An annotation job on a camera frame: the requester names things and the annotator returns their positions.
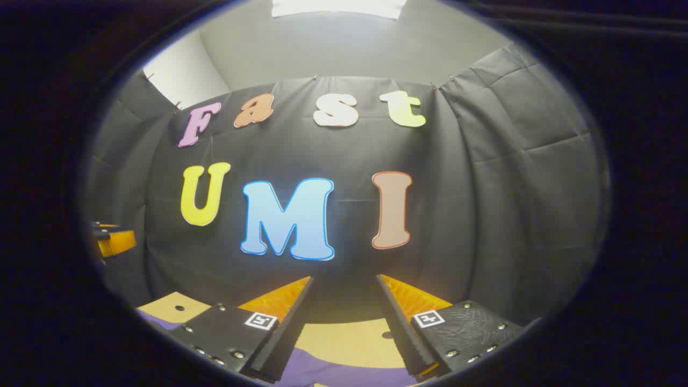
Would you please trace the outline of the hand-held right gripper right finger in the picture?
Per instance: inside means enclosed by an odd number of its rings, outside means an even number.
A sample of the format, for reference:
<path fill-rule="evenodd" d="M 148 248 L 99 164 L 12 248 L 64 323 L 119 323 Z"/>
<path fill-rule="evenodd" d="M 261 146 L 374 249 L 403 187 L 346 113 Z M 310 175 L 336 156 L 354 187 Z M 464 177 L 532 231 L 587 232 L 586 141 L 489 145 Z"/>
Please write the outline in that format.
<path fill-rule="evenodd" d="M 376 281 L 396 348 L 415 378 L 476 367 L 524 330 L 471 299 L 451 304 L 388 275 Z"/>

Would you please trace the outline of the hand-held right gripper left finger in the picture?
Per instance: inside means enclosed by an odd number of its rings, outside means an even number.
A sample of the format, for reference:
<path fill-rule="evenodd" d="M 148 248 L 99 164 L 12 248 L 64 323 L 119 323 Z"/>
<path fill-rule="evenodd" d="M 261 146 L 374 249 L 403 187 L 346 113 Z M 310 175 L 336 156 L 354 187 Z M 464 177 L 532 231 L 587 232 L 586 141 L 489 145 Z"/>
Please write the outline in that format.
<path fill-rule="evenodd" d="M 216 304 L 169 336 L 226 372 L 273 384 L 305 325 L 313 282 L 303 277 L 240 306 Z"/>

